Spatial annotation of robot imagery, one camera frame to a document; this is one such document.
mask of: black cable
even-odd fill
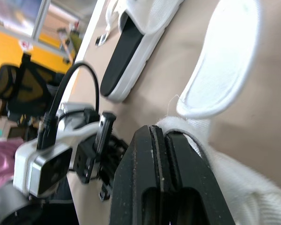
[[[61,116],[59,117],[59,120],[61,121],[63,118],[65,118],[65,117],[67,117],[67,116],[71,116],[71,115],[73,115],[73,114],[77,114],[77,113],[84,113],[84,110],[76,110],[76,111],[67,112],[67,113],[61,115]]]
[[[95,91],[96,91],[95,111],[99,114],[99,84],[98,84],[97,76],[93,71],[93,69],[88,64],[84,62],[77,62],[68,69],[68,71],[62,78],[57,93],[55,95],[55,98],[53,100],[53,103],[51,105],[51,109],[48,113],[45,113],[43,129],[38,134],[38,142],[37,142],[38,150],[46,149],[55,144],[57,127],[58,127],[58,117],[56,116],[56,112],[60,105],[62,96],[66,90],[67,84],[69,83],[73,73],[76,71],[76,69],[82,66],[85,66],[93,76]]]
[[[96,76],[94,70],[88,64],[86,64],[85,62],[77,62],[68,69],[64,78],[60,82],[59,88],[57,90],[57,93],[55,95],[51,109],[49,111],[49,119],[52,120],[55,117],[58,107],[60,105],[62,96],[65,92],[67,84],[69,83],[70,78],[72,77],[72,75],[76,71],[76,69],[78,69],[79,67],[82,67],[82,66],[85,66],[93,76],[93,80],[95,83],[95,91],[96,91],[96,112],[99,113],[99,84],[98,84],[97,76]]]

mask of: white slipper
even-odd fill
[[[260,20],[258,0],[220,0],[198,63],[177,103],[181,116],[210,118],[234,102],[255,56]]]
[[[165,28],[171,22],[183,0],[165,1],[170,3],[171,7],[168,10],[162,10],[158,16],[164,15],[164,17],[167,16],[167,19],[152,23],[153,25],[151,26],[148,25],[150,22],[145,26],[145,18],[140,17],[135,9],[139,7],[140,11],[144,12],[152,9],[152,5],[151,7],[141,7],[142,3],[136,3],[132,7],[129,5],[132,4],[130,0],[126,0],[125,2],[126,5],[124,7],[118,7],[120,14],[118,27],[122,33],[100,87],[101,94],[115,103],[122,102],[128,96],[159,39],[163,35]],[[156,9],[160,10],[165,7],[163,4],[161,2]]]

